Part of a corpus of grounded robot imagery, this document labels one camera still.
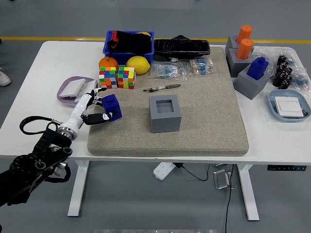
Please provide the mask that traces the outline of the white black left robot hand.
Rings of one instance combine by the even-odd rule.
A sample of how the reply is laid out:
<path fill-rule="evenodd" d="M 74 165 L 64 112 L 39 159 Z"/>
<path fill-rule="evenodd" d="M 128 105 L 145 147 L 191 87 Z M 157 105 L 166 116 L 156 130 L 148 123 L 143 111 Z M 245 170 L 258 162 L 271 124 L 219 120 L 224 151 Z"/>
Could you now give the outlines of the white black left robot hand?
<path fill-rule="evenodd" d="M 70 119 L 62 123 L 57 132 L 73 141 L 77 138 L 79 129 L 83 124 L 96 125 L 121 118 L 121 108 L 114 94 L 104 98 L 97 96 L 99 92 L 106 89 L 106 87 L 95 88 L 91 92 L 83 94 L 71 113 Z M 93 104 L 103 107 L 104 113 L 87 115 L 87 108 Z"/>

